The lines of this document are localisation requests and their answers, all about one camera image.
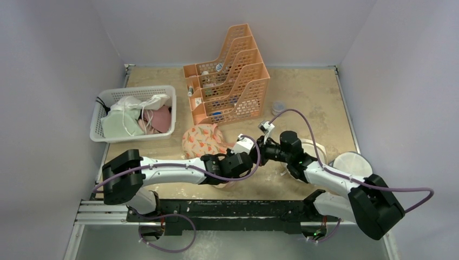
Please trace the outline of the white plastic basket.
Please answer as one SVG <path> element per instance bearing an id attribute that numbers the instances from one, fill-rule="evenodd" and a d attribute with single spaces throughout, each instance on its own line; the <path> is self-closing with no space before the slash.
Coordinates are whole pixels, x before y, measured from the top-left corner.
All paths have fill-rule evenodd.
<path id="1" fill-rule="evenodd" d="M 175 122 L 173 86 L 109 89 L 96 97 L 89 136 L 106 143 L 162 140 L 171 137 Z"/>

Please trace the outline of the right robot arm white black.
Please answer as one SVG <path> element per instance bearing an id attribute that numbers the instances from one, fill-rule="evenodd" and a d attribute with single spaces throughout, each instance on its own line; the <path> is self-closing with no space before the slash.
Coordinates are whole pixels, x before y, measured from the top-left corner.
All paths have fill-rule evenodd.
<path id="1" fill-rule="evenodd" d="M 368 237 L 379 240 L 405 217 L 382 177 L 354 176 L 320 163 L 304 151 L 294 131 L 282 132 L 279 142 L 262 135 L 256 143 L 260 151 L 250 155 L 260 159 L 261 166 L 270 160 L 283 163 L 295 180 L 321 187 L 304 199 L 304 213 L 310 220 L 334 216 L 355 223 Z"/>

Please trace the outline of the floral mesh laundry bag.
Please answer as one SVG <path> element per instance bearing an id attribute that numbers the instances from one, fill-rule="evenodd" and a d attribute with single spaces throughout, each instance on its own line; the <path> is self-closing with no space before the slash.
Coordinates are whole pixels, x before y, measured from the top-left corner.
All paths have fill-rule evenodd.
<path id="1" fill-rule="evenodd" d="M 227 142 L 217 124 L 198 124 L 186 130 L 182 136 L 182 153 L 186 159 L 205 154 L 226 153 L 234 143 Z"/>

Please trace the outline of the orange file organizer rack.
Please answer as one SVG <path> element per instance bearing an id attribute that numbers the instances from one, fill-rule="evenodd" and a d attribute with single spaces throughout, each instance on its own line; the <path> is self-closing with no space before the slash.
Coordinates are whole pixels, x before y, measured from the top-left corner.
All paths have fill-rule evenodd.
<path id="1" fill-rule="evenodd" d="M 186 65 L 183 74 L 195 125 L 262 115 L 270 76 L 248 24 L 229 27 L 219 56 Z"/>

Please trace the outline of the white round mesh laundry bag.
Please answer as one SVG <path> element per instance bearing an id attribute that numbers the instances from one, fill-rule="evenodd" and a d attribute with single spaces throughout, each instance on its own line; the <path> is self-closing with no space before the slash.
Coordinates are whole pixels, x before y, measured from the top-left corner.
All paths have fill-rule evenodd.
<path id="1" fill-rule="evenodd" d="M 317 159 L 317 155 L 316 155 L 316 152 L 315 152 L 314 144 L 313 144 L 311 139 L 301 139 L 301 145 L 302 145 L 302 148 L 303 148 L 305 153 L 307 153 L 310 156 L 312 156 L 313 158 Z M 326 152 L 325 147 L 323 145 L 321 145 L 321 144 L 317 144 L 317 151 L 318 151 L 319 158 L 320 158 L 321 162 L 323 164 L 327 164 L 328 163 L 328 158 L 327 158 L 327 152 Z M 289 172 L 289 170 L 287 169 L 287 163 L 281 162 L 280 164 L 284 168 L 284 170 L 280 174 L 281 176 L 284 176 L 284 175 L 287 174 L 289 177 L 293 178 L 294 180 L 299 181 L 299 182 L 303 182 L 300 179 L 296 179 Z"/>

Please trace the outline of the white round bag near edge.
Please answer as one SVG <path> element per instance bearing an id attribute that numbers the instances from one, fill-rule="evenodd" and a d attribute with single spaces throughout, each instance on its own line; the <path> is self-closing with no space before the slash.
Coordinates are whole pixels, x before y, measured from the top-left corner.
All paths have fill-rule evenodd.
<path id="1" fill-rule="evenodd" d="M 358 177 L 369 177 L 373 174 L 371 164 L 357 152 L 345 152 L 340 154 L 328 165 Z"/>

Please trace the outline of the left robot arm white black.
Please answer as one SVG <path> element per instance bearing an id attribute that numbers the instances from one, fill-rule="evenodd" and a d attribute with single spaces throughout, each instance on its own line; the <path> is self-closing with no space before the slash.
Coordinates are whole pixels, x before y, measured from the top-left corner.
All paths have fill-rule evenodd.
<path id="1" fill-rule="evenodd" d="M 153 222 L 160 218 L 161 206 L 158 195 L 146 190 L 146 186 L 165 183 L 217 186 L 249 178 L 259 163 L 258 151 L 158 160 L 140 156 L 138 149 L 129 149 L 103 165 L 103 181 L 95 189 L 103 189 L 106 205 L 125 204 Z"/>

